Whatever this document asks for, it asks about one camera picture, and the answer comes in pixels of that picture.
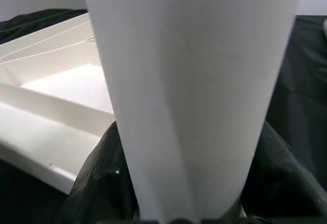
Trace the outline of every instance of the white plastic tray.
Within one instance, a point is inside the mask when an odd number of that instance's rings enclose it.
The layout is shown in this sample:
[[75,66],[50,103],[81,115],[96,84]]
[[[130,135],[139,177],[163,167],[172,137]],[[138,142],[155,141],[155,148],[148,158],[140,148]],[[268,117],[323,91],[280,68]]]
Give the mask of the white plastic tray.
[[69,193],[114,121],[88,15],[0,45],[0,158]]

